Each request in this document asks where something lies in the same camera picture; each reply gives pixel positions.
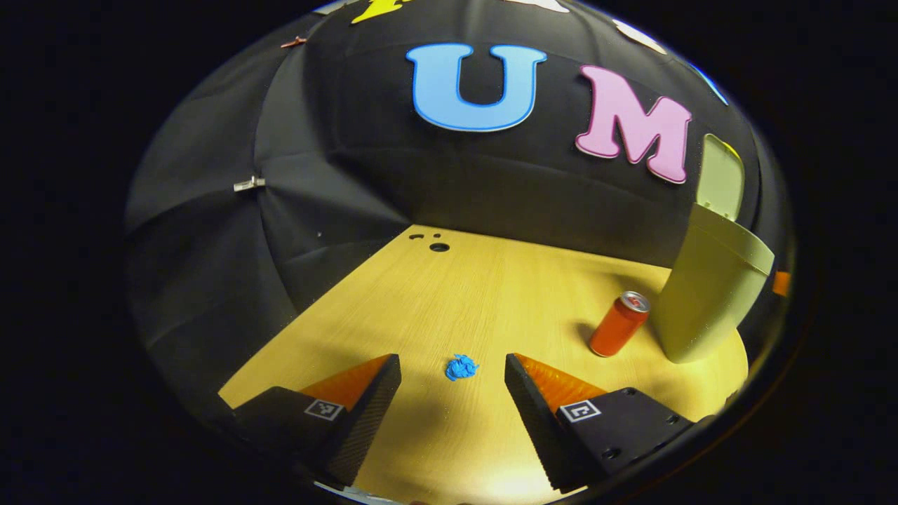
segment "soda can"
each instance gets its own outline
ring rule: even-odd
[[[636,291],[624,291],[614,300],[589,340],[589,349],[599,356],[614,356],[648,319],[648,300]]]

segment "wooden table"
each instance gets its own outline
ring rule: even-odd
[[[434,243],[450,249],[431,251]],[[402,383],[354,487],[406,503],[545,503],[562,494],[551,489],[506,389],[507,353],[608,391],[634,386],[692,421],[717,412],[745,380],[737,332],[711,357],[682,365],[665,358],[650,317],[614,357],[587,348],[621,291],[653,302],[669,273],[413,225],[306,309],[219,394],[236,407],[273,385],[298,390],[398,353]],[[480,364],[477,376],[448,380],[454,353]]]

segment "can lid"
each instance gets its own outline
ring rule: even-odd
[[[651,308],[648,300],[636,291],[624,291],[621,294],[621,302],[630,310],[644,314]]]

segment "metal clip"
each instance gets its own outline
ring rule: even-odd
[[[301,38],[301,37],[296,37],[294,40],[290,40],[290,41],[289,41],[288,43],[286,43],[286,44],[281,44],[281,48],[282,48],[282,49],[285,49],[285,48],[292,48],[292,47],[294,47],[294,46],[298,46],[298,45],[300,45],[300,44],[304,44],[304,43],[307,42],[307,41],[308,41],[307,39],[303,39],[303,38]]]
[[[251,190],[253,188],[258,188],[259,186],[264,186],[264,185],[265,185],[265,179],[262,179],[260,177],[256,177],[255,175],[253,175],[252,177],[250,177],[250,179],[248,181],[237,182],[233,186],[233,191],[237,192],[237,191]]]

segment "yellow letter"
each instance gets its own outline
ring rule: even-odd
[[[351,24],[356,24],[357,22],[364,21],[366,19],[371,19],[375,16],[379,16],[381,14],[391,13],[393,11],[398,11],[402,8],[402,4],[394,5],[397,0],[369,0],[370,5],[368,8],[362,13],[362,15],[358,16],[356,19],[352,20]]]

